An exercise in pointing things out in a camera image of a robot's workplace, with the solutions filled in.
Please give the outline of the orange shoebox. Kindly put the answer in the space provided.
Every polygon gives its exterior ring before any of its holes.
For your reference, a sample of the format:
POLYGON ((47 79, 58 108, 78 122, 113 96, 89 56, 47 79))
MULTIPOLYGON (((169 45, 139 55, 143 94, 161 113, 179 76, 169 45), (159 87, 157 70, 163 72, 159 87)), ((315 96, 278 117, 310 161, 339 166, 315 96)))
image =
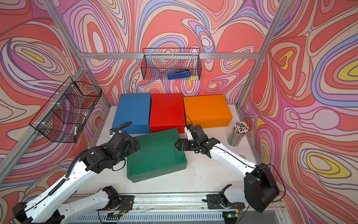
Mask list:
POLYGON ((227 127, 233 116, 223 95, 184 97, 184 108, 193 125, 227 127))

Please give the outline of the green shoebox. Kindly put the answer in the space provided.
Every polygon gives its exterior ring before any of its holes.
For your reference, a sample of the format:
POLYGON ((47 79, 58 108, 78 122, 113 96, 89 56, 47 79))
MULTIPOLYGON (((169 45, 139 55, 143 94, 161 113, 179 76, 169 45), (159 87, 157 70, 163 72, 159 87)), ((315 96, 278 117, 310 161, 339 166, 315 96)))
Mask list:
POLYGON ((179 139, 176 128, 137 136, 140 150, 127 157, 127 178, 137 183, 185 170, 185 152, 175 147, 179 139))

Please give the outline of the red shoebox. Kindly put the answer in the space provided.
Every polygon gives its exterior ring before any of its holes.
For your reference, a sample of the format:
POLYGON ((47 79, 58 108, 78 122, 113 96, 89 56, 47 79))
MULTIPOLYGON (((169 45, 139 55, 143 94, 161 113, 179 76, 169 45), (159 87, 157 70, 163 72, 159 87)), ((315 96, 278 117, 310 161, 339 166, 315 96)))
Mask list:
POLYGON ((181 93, 153 94, 149 128, 152 133, 176 128, 184 133, 184 101, 181 93))

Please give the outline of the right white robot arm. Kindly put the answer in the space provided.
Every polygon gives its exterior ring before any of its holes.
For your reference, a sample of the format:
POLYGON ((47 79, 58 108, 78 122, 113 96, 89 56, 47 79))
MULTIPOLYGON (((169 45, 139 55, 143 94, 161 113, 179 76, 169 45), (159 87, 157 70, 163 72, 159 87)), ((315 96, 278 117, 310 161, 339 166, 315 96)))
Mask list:
POLYGON ((263 212, 277 196, 279 188, 268 165, 249 162, 226 148, 216 138, 208 138, 200 125, 185 127, 186 138, 178 139, 178 151, 193 151, 225 165, 243 180, 243 189, 225 186, 217 194, 217 202, 206 199, 208 204, 229 208, 236 203, 248 203, 255 211, 263 212))

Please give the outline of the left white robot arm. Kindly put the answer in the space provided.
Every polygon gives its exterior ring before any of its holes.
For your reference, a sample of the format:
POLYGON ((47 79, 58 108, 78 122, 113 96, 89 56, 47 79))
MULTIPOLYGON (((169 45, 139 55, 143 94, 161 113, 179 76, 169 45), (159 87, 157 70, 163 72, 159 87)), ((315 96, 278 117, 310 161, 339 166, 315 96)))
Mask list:
POLYGON ((67 173, 41 195, 16 204, 12 209, 14 219, 22 224, 65 224, 91 211, 116 210, 121 206, 121 196, 112 186, 73 203, 65 201, 97 174, 139 150, 138 141, 126 133, 115 133, 107 143, 84 150, 67 173))

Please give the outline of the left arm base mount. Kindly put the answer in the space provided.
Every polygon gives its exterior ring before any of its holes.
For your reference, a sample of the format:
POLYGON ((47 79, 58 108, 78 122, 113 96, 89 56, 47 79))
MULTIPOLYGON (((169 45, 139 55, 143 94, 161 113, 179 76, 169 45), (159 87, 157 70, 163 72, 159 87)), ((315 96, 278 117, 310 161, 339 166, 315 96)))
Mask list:
POLYGON ((119 198, 110 201, 109 204, 98 211, 131 211, 134 205, 134 195, 120 195, 119 198))

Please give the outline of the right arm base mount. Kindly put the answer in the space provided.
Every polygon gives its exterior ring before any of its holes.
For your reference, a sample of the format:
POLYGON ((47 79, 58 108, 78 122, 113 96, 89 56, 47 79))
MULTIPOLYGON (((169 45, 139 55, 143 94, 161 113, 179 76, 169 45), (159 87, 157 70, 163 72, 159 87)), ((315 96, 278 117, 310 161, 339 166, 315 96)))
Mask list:
POLYGON ((245 209, 245 204, 240 202, 231 203, 229 202, 223 194, 207 194, 206 199, 202 199, 202 202, 206 203, 208 209, 218 210, 218 209, 235 209, 242 211, 245 209))

